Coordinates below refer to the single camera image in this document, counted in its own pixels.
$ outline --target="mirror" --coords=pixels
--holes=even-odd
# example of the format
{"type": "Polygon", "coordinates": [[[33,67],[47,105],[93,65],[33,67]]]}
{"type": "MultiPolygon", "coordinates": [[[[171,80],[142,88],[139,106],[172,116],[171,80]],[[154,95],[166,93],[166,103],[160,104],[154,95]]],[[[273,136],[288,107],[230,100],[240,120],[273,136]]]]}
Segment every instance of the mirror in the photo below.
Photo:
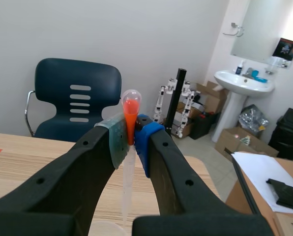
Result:
{"type": "Polygon", "coordinates": [[[250,0],[231,54],[287,68],[293,60],[293,0],[250,0]]]}

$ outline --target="black object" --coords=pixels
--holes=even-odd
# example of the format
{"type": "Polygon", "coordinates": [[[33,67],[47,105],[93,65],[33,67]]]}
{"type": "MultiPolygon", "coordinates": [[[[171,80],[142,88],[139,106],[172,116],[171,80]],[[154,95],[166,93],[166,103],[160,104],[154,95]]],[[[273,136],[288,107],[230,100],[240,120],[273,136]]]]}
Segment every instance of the black object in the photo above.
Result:
{"type": "MultiPolygon", "coordinates": [[[[227,152],[229,155],[232,155],[232,152],[230,150],[228,150],[227,148],[224,151],[227,152]]],[[[243,190],[243,193],[246,197],[246,200],[247,200],[247,203],[251,209],[251,212],[253,214],[261,214],[260,210],[255,202],[255,199],[248,188],[248,185],[246,183],[246,180],[243,176],[243,173],[241,171],[239,164],[237,163],[237,161],[233,157],[232,157],[232,162],[233,162],[235,172],[237,174],[237,179],[238,179],[240,186],[241,186],[241,189],[243,190]]]]}
{"type": "Polygon", "coordinates": [[[293,41],[281,38],[273,55],[273,57],[283,58],[288,61],[293,60],[293,41]]]}
{"type": "Polygon", "coordinates": [[[206,113],[194,118],[194,126],[189,135],[190,138],[196,140],[204,135],[207,135],[216,118],[217,114],[206,113]]]}
{"type": "Polygon", "coordinates": [[[293,109],[289,108],[277,122],[269,146],[279,151],[278,157],[293,160],[293,109]]]}
{"type": "Polygon", "coordinates": [[[187,71],[185,69],[178,69],[177,78],[176,78],[177,79],[176,89],[172,95],[170,107],[167,112],[166,122],[164,124],[165,130],[169,135],[171,135],[171,133],[172,133],[172,126],[173,126],[173,122],[174,122],[174,117],[175,117],[175,113],[177,110],[182,87],[184,85],[186,73],[187,73],[187,71]]]}
{"type": "Polygon", "coordinates": [[[236,75],[240,75],[240,74],[241,74],[241,71],[242,71],[242,69],[243,69],[243,67],[240,67],[240,66],[238,66],[238,67],[237,67],[237,69],[236,69],[236,72],[235,72],[235,74],[236,74],[236,75]]]}
{"type": "Polygon", "coordinates": [[[201,103],[199,102],[199,101],[200,101],[200,98],[201,98],[200,93],[196,94],[195,97],[194,97],[194,102],[195,102],[195,103],[198,103],[198,104],[201,104],[201,103]]]}
{"type": "Polygon", "coordinates": [[[266,183],[271,184],[278,195],[278,205],[293,209],[293,187],[274,179],[268,179],[266,183]]]}
{"type": "Polygon", "coordinates": [[[221,112],[219,112],[219,113],[217,113],[217,114],[215,114],[214,116],[213,116],[213,121],[212,121],[212,124],[217,124],[218,123],[218,121],[219,121],[219,119],[220,119],[220,117],[221,117],[221,112]]]}
{"type": "MultiPolygon", "coordinates": [[[[140,126],[152,122],[139,119],[140,126]]],[[[161,215],[135,219],[132,235],[273,236],[260,214],[241,214],[218,199],[164,130],[150,136],[148,148],[161,215]]],[[[109,131],[97,126],[69,152],[0,198],[0,236],[86,236],[114,170],[109,131]]]]}

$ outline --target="faucet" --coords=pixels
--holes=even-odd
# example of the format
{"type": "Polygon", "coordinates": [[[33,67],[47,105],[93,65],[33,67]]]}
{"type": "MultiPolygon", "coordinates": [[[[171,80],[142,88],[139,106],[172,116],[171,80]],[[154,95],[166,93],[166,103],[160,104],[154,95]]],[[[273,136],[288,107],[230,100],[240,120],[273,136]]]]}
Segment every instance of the faucet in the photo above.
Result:
{"type": "Polygon", "coordinates": [[[246,71],[245,74],[243,74],[244,77],[249,78],[249,79],[253,79],[252,73],[253,73],[254,69],[249,67],[248,70],[246,71]]]}

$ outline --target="orange liquid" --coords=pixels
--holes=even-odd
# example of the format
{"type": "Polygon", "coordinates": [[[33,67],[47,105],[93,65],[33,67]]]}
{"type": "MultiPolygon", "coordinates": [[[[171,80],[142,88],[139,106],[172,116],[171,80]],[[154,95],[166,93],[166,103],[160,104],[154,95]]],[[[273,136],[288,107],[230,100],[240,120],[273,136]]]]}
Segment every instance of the orange liquid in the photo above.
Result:
{"type": "Polygon", "coordinates": [[[128,144],[133,145],[133,136],[135,132],[136,119],[139,112],[139,103],[136,100],[129,99],[123,104],[123,113],[127,123],[128,144]]]}

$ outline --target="transparent tube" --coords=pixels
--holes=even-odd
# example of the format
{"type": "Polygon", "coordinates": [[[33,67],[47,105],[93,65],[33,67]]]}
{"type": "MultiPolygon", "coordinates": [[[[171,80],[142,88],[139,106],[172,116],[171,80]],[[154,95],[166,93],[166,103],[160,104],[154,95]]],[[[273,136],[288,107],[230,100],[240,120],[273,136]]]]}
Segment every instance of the transparent tube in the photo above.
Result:
{"type": "Polygon", "coordinates": [[[131,199],[132,199],[132,185],[133,176],[135,173],[136,164],[136,150],[134,146],[130,147],[130,150],[125,157],[123,162],[123,185],[122,185],[122,223],[125,226],[128,218],[128,214],[131,209],[131,199]]]}

